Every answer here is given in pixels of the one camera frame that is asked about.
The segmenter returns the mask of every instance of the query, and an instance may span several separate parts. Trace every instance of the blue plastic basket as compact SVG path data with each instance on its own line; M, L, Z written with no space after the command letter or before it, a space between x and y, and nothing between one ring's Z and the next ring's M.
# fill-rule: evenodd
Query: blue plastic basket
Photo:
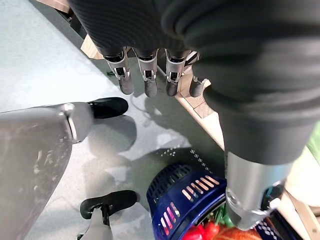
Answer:
M146 194L155 239L181 239L191 226L201 223L225 202L226 186L224 178L183 163L164 168L153 179ZM258 224L256 230L263 240L282 240L270 219ZM297 239L290 231L286 234L289 239Z

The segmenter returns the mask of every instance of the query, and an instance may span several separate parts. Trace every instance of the green leaf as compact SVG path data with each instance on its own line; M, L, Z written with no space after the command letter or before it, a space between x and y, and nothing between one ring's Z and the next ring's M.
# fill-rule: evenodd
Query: green leaf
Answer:
M315 125L313 133L306 146L320 165L320 122Z

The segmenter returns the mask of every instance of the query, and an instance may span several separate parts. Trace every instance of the wooden baseboard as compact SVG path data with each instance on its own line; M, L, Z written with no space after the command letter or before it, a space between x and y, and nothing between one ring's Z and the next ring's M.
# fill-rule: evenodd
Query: wooden baseboard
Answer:
M71 8L67 0L37 0L39 3L48 5L64 13L69 13Z
M104 59L96 45L87 34L80 48L90 59Z

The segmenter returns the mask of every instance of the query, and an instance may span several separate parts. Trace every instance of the gray floor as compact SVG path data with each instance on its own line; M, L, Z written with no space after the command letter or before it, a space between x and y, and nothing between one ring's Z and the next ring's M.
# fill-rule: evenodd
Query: gray floor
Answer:
M106 76L103 60L89 60L82 39L52 8L35 0L0 0L0 112L119 96L129 103L120 117L96 121L73 147L69 165L27 240L76 239L88 221L80 203L115 190L131 189L140 203L111 217L114 239L153 239L145 194L152 178L175 161L191 161L191 148L218 175L223 151L179 103L147 98L136 59L130 59L135 92L123 95Z

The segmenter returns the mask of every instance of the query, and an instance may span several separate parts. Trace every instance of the robotic hand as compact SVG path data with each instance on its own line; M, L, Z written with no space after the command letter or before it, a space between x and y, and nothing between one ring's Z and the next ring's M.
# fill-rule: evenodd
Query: robotic hand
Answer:
M320 117L318 0L69 0L125 94L134 49L145 92L157 92L166 49L167 94L177 92L189 50L209 79L227 162L227 209L247 230L277 207L291 165Z

